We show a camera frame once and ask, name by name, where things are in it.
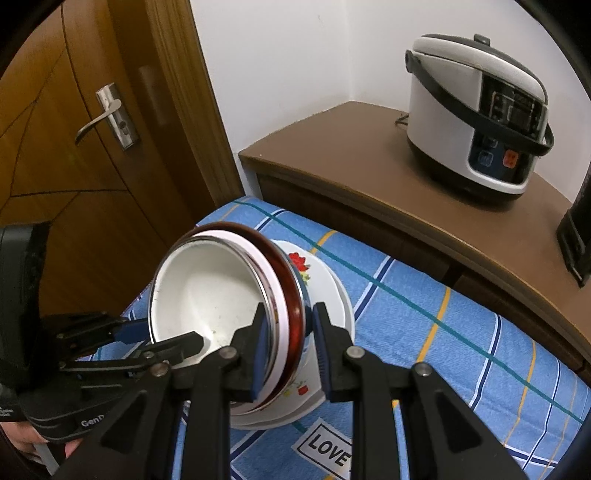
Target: blue button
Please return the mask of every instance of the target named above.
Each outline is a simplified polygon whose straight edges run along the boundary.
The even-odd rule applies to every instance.
[[[480,165],[484,165],[485,167],[490,167],[492,165],[493,158],[494,156],[491,152],[482,150],[478,155],[478,163]]]

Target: rice cooker control panel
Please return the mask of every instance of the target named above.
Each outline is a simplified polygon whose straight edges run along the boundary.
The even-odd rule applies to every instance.
[[[479,111],[523,135],[540,139],[544,105],[508,83],[483,75]],[[475,131],[468,158],[474,170],[508,183],[521,184],[530,172],[532,161],[531,155],[511,150]]]

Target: black strap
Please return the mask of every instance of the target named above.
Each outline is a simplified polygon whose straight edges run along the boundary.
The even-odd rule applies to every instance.
[[[433,78],[425,67],[423,67],[421,61],[410,50],[406,51],[405,59],[407,70],[417,78],[421,85],[424,86],[431,95],[433,95],[435,100],[464,123],[478,130],[481,134],[494,138],[518,152],[527,153],[536,157],[543,157],[554,146],[554,135],[552,134],[552,129],[549,125],[546,125],[546,131],[544,132],[545,145],[536,140],[532,140],[530,137],[526,137],[505,125],[501,125],[493,119],[488,118],[486,115],[482,115],[480,112],[473,110],[459,98],[449,93],[435,78]]]

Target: door lock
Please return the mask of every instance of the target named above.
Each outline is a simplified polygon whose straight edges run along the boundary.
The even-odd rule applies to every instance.
[[[105,110],[95,119],[88,122],[85,126],[78,130],[74,143],[77,145],[80,140],[92,130],[97,123],[102,120],[107,120],[113,134],[119,140],[123,150],[127,150],[132,145],[139,141],[139,135],[131,118],[127,114],[125,107],[121,101],[119,90],[114,83],[105,85],[96,92],[96,97]]]

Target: enamel bowl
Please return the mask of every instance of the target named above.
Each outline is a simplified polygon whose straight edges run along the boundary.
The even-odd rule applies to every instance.
[[[252,324],[260,302],[267,314],[270,354],[276,337],[276,302],[258,266],[227,241],[212,236],[189,238],[172,248],[154,277],[150,336],[159,342],[197,332],[203,337],[203,349],[179,367],[195,364],[229,345],[236,330]],[[267,359],[265,378],[273,363],[274,359]]]
[[[261,275],[268,282],[273,299],[275,300],[273,307],[275,309],[277,325],[275,329],[276,334],[272,345],[273,348],[271,351],[271,359],[274,360],[271,366],[269,377],[263,383],[261,392],[259,393],[256,401],[253,403],[234,404],[231,406],[232,415],[245,414],[265,402],[265,400],[275,390],[275,387],[279,383],[283,374],[290,340],[290,326],[287,313],[287,304],[285,303],[285,295],[283,295],[281,283],[279,282],[279,278],[273,270],[273,267],[265,255],[263,255],[263,253],[251,242],[237,233],[226,230],[206,230],[196,233],[192,238],[200,238],[203,236],[212,236],[225,240],[243,250],[243,252],[246,253],[246,255],[248,255],[248,257],[250,257],[254,264],[260,269]]]
[[[306,326],[311,325],[310,300],[306,287],[289,257],[271,240],[250,227],[233,222],[215,222],[205,226],[195,227],[185,234],[183,238],[190,238],[195,234],[210,230],[224,230],[236,233],[252,243],[273,267],[285,297],[289,318],[287,359],[277,386],[271,395],[256,407],[263,408],[290,383],[300,365],[304,341],[306,339]]]

